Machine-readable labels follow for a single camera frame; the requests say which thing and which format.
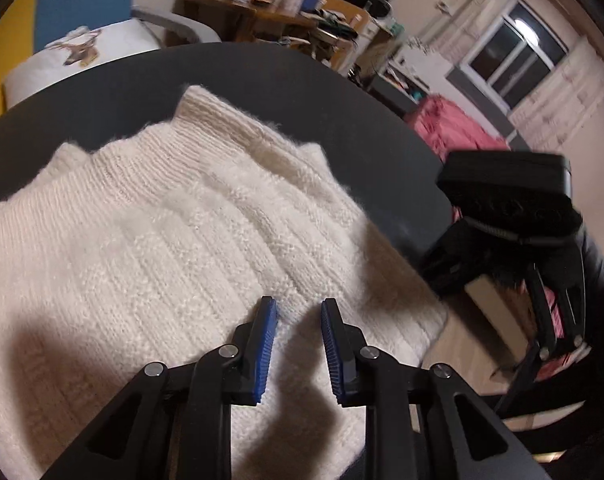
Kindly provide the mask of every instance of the sweater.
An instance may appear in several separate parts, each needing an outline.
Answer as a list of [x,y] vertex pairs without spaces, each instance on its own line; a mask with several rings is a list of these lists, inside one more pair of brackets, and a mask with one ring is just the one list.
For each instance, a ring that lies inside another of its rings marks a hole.
[[267,390],[233,407],[236,479],[334,479],[365,410],[331,393],[319,304],[418,365],[446,317],[331,175],[199,87],[172,120],[88,154],[61,146],[0,203],[0,468],[33,480],[144,364],[194,362],[273,296]]

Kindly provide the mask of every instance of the folded sweater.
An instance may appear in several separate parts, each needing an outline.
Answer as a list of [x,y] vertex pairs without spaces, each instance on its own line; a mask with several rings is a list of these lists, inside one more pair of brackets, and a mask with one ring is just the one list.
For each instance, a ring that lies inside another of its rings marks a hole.
[[38,478],[144,364],[197,360],[262,295],[280,320],[261,405],[233,408],[233,477],[337,478],[365,413],[331,393],[320,302],[409,365],[446,313],[321,148],[198,87],[131,139],[61,146],[0,203],[0,468]]

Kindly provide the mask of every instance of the pink blanket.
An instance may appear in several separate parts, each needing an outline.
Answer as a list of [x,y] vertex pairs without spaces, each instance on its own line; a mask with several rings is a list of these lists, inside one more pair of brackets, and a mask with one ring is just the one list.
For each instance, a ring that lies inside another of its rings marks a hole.
[[495,139],[452,101],[431,95],[405,122],[424,139],[431,150],[446,160],[451,150],[509,150],[504,139]]

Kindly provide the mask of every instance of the metal pin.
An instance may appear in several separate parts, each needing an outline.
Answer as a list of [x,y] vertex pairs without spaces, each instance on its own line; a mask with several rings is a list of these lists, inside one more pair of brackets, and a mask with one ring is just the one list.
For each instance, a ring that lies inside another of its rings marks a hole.
[[149,377],[157,377],[162,375],[164,371],[164,365],[162,363],[149,363],[144,367],[144,373]]
[[380,351],[374,346],[362,346],[359,350],[359,354],[364,359],[377,359],[380,357]]
[[451,370],[449,365],[440,363],[433,367],[433,373],[440,379],[448,379],[453,375],[453,370]]
[[220,347],[220,350],[217,352],[222,356],[230,359],[231,357],[235,357],[240,350],[235,345],[224,345]]

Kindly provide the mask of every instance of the window frame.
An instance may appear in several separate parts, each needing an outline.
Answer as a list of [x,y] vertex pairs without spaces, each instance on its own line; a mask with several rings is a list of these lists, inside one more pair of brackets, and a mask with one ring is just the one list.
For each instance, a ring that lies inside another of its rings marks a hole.
[[[517,4],[521,4],[526,10],[528,10],[528,12],[530,12],[533,17],[539,23],[541,23],[541,25],[547,30],[550,36],[555,41],[557,41],[558,45],[562,47],[562,50],[564,50],[564,52],[568,54],[568,47],[566,47],[566,44],[562,40],[560,40],[560,38],[552,31],[552,29],[546,24],[546,22],[544,22],[544,20],[541,19],[541,17],[537,15],[537,13],[534,12],[534,10],[531,9],[531,7],[524,0],[509,1],[508,5],[504,8],[504,10],[502,10],[501,14],[495,19],[493,23],[490,24],[490,27],[482,34],[482,36],[480,36],[480,39],[473,45],[472,49],[470,49],[468,54],[464,56],[464,59],[459,64],[459,67],[462,72],[466,74],[466,76],[473,82],[473,84],[477,86],[477,88],[481,89],[486,94],[486,96],[489,97],[506,115],[511,113],[513,108],[511,108],[508,103],[504,101],[502,96],[499,95],[497,91],[495,91],[495,89],[492,87],[492,84],[506,70],[508,70],[510,64],[521,53],[521,51],[523,51],[527,46],[529,46],[531,50],[533,50],[533,52],[536,53],[537,56],[539,56],[539,58],[544,62],[544,64],[550,69],[551,73],[556,67],[555,63],[550,60],[550,58],[541,48],[529,43],[526,38],[524,38],[521,33],[517,30],[517,27],[515,27],[515,21],[509,16],[509,14],[511,14],[512,10],[515,9],[515,6],[517,6]],[[510,54],[508,54],[508,56],[506,56],[506,59],[501,63],[501,65],[499,65],[497,70],[490,76],[488,81],[486,81],[481,75],[475,72],[475,70],[472,68],[472,66],[470,66],[470,64],[475,60],[475,57],[486,47],[488,42],[493,39],[493,36],[495,36],[496,32],[505,23],[517,32],[522,41],[512,50]]]

